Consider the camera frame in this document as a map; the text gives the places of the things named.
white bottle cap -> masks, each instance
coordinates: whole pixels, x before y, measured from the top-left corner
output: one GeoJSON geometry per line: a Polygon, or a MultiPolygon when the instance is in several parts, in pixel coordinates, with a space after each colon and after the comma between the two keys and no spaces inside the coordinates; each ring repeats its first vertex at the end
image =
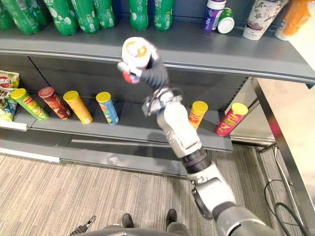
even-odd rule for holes
{"type": "Polygon", "coordinates": [[[214,9],[214,10],[222,10],[222,9],[224,9],[225,4],[226,4],[226,0],[224,0],[224,1],[208,0],[207,8],[214,9]]]}
{"type": "Polygon", "coordinates": [[[225,17],[219,21],[218,31],[220,33],[229,33],[234,28],[234,20],[232,17],[225,17]]]}

pink pringles can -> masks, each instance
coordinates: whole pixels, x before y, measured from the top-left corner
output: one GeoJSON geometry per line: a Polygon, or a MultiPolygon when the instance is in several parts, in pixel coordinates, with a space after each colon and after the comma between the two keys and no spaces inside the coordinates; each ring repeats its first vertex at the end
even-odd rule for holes
{"type": "Polygon", "coordinates": [[[234,103],[224,119],[217,126],[216,133],[220,136],[228,135],[247,114],[248,108],[242,103],[234,103]]]}

person's foot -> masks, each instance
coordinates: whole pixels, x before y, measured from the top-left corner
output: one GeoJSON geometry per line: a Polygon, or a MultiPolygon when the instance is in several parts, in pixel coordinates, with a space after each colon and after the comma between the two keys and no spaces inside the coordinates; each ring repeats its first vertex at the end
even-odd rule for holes
{"type": "Polygon", "coordinates": [[[130,214],[126,213],[122,218],[123,228],[134,228],[132,217],[130,214]]]}
{"type": "Polygon", "coordinates": [[[167,217],[166,217],[166,228],[169,226],[170,223],[177,222],[177,212],[174,209],[168,210],[167,217]]]}

gray shelf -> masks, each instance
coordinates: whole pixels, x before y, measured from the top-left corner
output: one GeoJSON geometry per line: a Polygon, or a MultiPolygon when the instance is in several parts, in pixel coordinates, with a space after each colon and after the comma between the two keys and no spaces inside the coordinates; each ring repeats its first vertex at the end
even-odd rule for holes
{"type": "MultiPolygon", "coordinates": [[[[117,125],[108,125],[94,99],[83,99],[83,101],[93,116],[92,123],[84,125],[76,115],[69,120],[61,120],[50,111],[50,118],[47,121],[35,121],[31,128],[84,136],[167,143],[163,131],[158,127],[156,117],[144,117],[140,104],[115,102],[120,120],[117,125]]],[[[208,111],[198,129],[199,137],[207,149],[232,151],[230,137],[221,137],[215,133],[219,121],[219,112],[208,111]]]]}
{"type": "Polygon", "coordinates": [[[72,143],[71,134],[29,130],[1,131],[0,153],[51,162],[75,161],[124,170],[163,173],[186,177],[182,163],[171,148],[93,145],[72,143]]]}
{"type": "Polygon", "coordinates": [[[23,35],[18,29],[1,32],[0,53],[118,62],[123,42],[141,36],[159,48],[168,67],[314,83],[315,72],[289,42],[275,38],[274,31],[259,41],[245,39],[242,32],[234,28],[223,35],[203,31],[200,24],[180,22],[168,32],[153,26],[137,32],[128,19],[121,19],[113,29],[64,37],[50,24],[34,35],[23,35]]]}

pringles can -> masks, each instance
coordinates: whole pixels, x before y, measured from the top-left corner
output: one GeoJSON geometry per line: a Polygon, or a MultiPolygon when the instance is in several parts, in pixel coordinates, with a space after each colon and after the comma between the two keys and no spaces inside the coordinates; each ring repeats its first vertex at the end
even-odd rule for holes
{"type": "Polygon", "coordinates": [[[26,92],[25,88],[18,88],[11,93],[11,98],[17,101],[25,110],[39,121],[45,121],[49,114],[26,92]]]}
{"type": "Polygon", "coordinates": [[[220,136],[228,135],[247,114],[248,108],[242,103],[234,103],[224,119],[217,126],[216,133],[220,136]]]}
{"type": "Polygon", "coordinates": [[[195,101],[192,104],[189,115],[189,123],[194,127],[195,130],[197,130],[207,110],[208,105],[203,101],[195,101]]]}
{"type": "Polygon", "coordinates": [[[98,95],[96,95],[96,100],[98,101],[98,104],[102,109],[108,124],[110,125],[117,124],[119,119],[114,104],[112,102],[110,93],[100,92],[98,95]]]}
{"type": "Polygon", "coordinates": [[[77,115],[83,124],[89,124],[93,118],[82,102],[79,93],[77,91],[68,91],[63,95],[63,99],[69,104],[73,112],[77,115]]]}
{"type": "Polygon", "coordinates": [[[68,109],[60,98],[55,93],[52,87],[42,88],[38,95],[47,103],[47,105],[57,114],[61,119],[69,119],[71,111],[68,109]]]}

